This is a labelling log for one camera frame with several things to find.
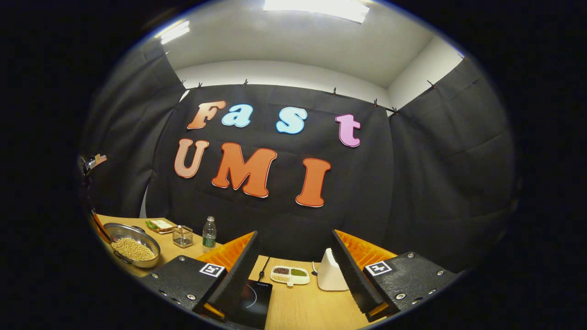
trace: pink letter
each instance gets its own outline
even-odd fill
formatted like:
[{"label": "pink letter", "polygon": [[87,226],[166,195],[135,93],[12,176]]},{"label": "pink letter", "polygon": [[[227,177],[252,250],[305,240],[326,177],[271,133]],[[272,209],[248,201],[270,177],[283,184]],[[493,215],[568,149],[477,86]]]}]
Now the pink letter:
[{"label": "pink letter", "polygon": [[353,137],[353,129],[360,129],[361,124],[356,122],[353,115],[342,115],[335,118],[337,123],[340,123],[338,136],[340,142],[348,147],[358,147],[361,141]]}]

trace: blue letter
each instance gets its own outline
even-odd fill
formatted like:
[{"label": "blue letter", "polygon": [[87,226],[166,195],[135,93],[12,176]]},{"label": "blue letter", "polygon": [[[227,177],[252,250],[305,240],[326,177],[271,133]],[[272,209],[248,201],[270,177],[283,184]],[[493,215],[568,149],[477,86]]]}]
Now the blue letter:
[{"label": "blue letter", "polygon": [[250,105],[235,105],[228,110],[228,113],[222,117],[222,124],[226,126],[235,125],[236,127],[245,127],[250,124],[249,118],[253,113],[253,107]]},{"label": "blue letter", "polygon": [[280,133],[298,134],[303,130],[303,121],[308,118],[306,110],[298,107],[288,106],[279,112],[279,119],[282,121],[275,124]]}]

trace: orange letter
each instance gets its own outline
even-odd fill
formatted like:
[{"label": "orange letter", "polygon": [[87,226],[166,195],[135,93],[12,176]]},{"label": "orange letter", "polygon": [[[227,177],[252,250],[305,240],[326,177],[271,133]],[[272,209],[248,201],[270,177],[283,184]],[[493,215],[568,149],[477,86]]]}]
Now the orange letter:
[{"label": "orange letter", "polygon": [[242,191],[251,196],[265,198],[269,196],[266,189],[267,175],[269,166],[273,159],[277,158],[277,153],[271,149],[261,148],[249,158],[247,163],[242,159],[241,146],[236,143],[226,142],[222,145],[224,155],[220,162],[218,175],[212,179],[212,184],[220,188],[228,188],[228,172],[230,171],[230,181],[232,189],[237,190],[241,187],[245,179],[250,175],[247,184]]},{"label": "orange letter", "polygon": [[208,141],[197,141],[195,143],[194,160],[191,161],[191,166],[186,168],[184,165],[185,154],[187,154],[187,149],[191,146],[192,142],[193,141],[190,139],[180,140],[180,147],[177,149],[176,162],[174,165],[177,175],[186,179],[195,176],[195,173],[198,172],[198,167],[200,167],[200,161],[202,160],[204,149],[210,145]]},{"label": "orange letter", "polygon": [[187,128],[188,129],[200,129],[206,126],[204,123],[204,119],[211,120],[216,115],[216,110],[224,109],[226,107],[226,102],[224,101],[216,101],[216,102],[208,102],[202,103],[198,107],[198,112],[195,114],[194,121],[191,122]]},{"label": "orange letter", "polygon": [[306,167],[306,178],[303,181],[302,193],[295,201],[303,206],[320,207],[324,205],[320,193],[326,171],[330,170],[330,163],[321,159],[306,158],[303,165]]}]

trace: induction cooktop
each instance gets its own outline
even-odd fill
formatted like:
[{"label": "induction cooktop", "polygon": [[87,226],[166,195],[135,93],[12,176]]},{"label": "induction cooktop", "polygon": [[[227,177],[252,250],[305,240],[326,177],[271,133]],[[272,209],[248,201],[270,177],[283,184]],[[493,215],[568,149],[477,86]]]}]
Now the induction cooktop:
[{"label": "induction cooktop", "polygon": [[235,330],[264,330],[271,290],[272,284],[247,280],[239,306],[227,315],[225,325]]}]

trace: green label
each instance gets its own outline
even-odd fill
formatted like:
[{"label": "green label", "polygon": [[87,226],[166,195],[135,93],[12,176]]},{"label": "green label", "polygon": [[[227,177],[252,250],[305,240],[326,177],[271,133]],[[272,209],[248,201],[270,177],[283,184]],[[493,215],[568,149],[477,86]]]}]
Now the green label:
[{"label": "green label", "polygon": [[216,239],[202,237],[202,245],[205,247],[214,247],[216,245]]}]

